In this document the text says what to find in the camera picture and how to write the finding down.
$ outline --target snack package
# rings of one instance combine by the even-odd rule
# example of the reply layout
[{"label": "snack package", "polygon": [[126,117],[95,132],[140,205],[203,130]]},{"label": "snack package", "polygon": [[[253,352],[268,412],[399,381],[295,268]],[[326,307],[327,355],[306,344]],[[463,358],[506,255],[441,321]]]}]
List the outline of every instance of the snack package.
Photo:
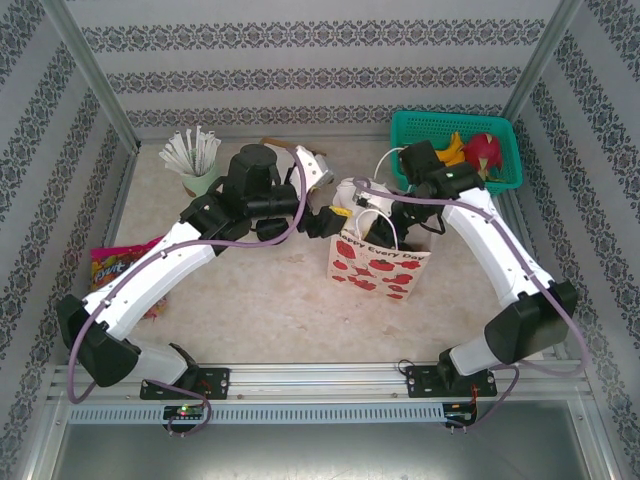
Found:
[{"label": "snack package", "polygon": [[[155,238],[144,245],[92,249],[91,291],[98,290],[126,272],[136,260],[155,247],[160,240],[162,237]],[[156,318],[166,307],[167,296],[165,295],[144,314],[143,318]]]}]

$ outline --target green basket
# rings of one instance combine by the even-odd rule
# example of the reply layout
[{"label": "green basket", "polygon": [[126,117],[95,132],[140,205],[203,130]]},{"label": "green basket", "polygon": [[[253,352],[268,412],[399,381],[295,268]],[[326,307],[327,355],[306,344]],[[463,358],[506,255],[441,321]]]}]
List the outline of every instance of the green basket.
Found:
[{"label": "green basket", "polygon": [[[396,112],[391,119],[391,147],[406,147],[412,143],[430,140],[436,150],[444,150],[449,146],[453,132],[460,132],[464,143],[471,140],[476,133],[484,132],[500,140],[502,170],[493,168],[490,174],[504,181],[485,182],[492,196],[522,185],[522,165],[516,136],[511,123],[502,117],[458,113]],[[398,152],[393,152],[391,165],[398,187],[406,192],[409,189],[409,182],[402,172]]]}]

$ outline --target toy banana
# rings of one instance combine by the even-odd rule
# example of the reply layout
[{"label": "toy banana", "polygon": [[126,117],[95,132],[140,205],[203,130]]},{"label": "toy banana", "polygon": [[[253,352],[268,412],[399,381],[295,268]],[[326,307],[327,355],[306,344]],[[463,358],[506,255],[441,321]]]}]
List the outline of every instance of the toy banana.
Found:
[{"label": "toy banana", "polygon": [[449,146],[446,148],[446,150],[436,150],[438,160],[440,160],[447,166],[464,162],[464,153],[462,152],[463,147],[464,143],[462,143],[460,133],[452,133],[451,141],[449,142]]}]

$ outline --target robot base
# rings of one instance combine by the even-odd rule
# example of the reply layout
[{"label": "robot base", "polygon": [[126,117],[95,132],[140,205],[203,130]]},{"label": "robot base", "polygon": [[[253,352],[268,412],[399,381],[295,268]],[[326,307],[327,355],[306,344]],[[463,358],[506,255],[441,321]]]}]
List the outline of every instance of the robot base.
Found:
[{"label": "robot base", "polygon": [[481,370],[466,377],[459,376],[447,386],[435,365],[411,365],[401,371],[407,379],[409,398],[468,397],[477,388],[478,397],[495,397],[498,394],[495,378],[488,370]]},{"label": "robot base", "polygon": [[[226,400],[229,391],[229,372],[228,368],[199,367],[195,383],[189,390],[208,400]],[[193,400],[192,395],[166,390],[146,381],[143,381],[140,387],[140,398],[142,400]]]}]

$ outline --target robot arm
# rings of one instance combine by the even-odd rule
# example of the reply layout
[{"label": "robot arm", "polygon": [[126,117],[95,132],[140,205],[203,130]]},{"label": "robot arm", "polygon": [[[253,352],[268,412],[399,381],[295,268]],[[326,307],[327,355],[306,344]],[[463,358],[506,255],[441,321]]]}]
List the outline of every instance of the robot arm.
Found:
[{"label": "robot arm", "polygon": [[[304,168],[306,192],[333,178],[324,160],[315,158],[303,147],[296,154]],[[289,170],[284,183],[276,169],[276,155],[263,145],[247,145],[230,163],[226,177],[214,183],[207,194],[196,198],[180,215],[164,238],[127,272],[100,290],[79,300],[71,295],[57,306],[62,337],[71,345],[91,314],[104,304],[95,318],[78,358],[101,387],[124,378],[154,379],[169,385],[191,389],[195,362],[177,345],[150,345],[131,337],[131,331],[143,314],[189,273],[220,255],[226,247],[196,243],[171,250],[175,244],[198,240],[235,241],[245,236],[254,219],[258,236],[274,238],[288,228],[284,218],[293,215],[302,198],[300,172]],[[299,230],[310,237],[337,233],[346,218],[328,209],[314,215],[305,205]],[[151,261],[160,253],[161,258]],[[132,271],[145,266],[138,274]],[[123,280],[117,295],[107,295]]]},{"label": "robot arm", "polygon": [[[438,370],[444,383],[451,387],[460,377],[500,364],[512,364],[562,342],[568,326],[530,277],[535,275],[539,285],[569,315],[573,314],[577,303],[575,288],[569,282],[554,282],[551,275],[531,258],[500,217],[475,170],[467,163],[444,167],[430,142],[411,145],[400,153],[400,157],[409,183],[417,185],[407,197],[459,200],[484,210],[491,217],[489,221],[469,209],[443,205],[446,202],[435,205],[438,202],[397,201],[391,206],[391,220],[401,242],[409,227],[424,223],[432,215],[441,216],[455,228],[487,273],[503,307],[481,335],[440,355]],[[354,202],[360,204],[360,200],[356,192]],[[507,248],[504,239],[491,225],[494,222],[506,232],[532,273],[523,270],[514,252]],[[375,220],[365,240],[390,248],[392,237],[387,223]]]}]

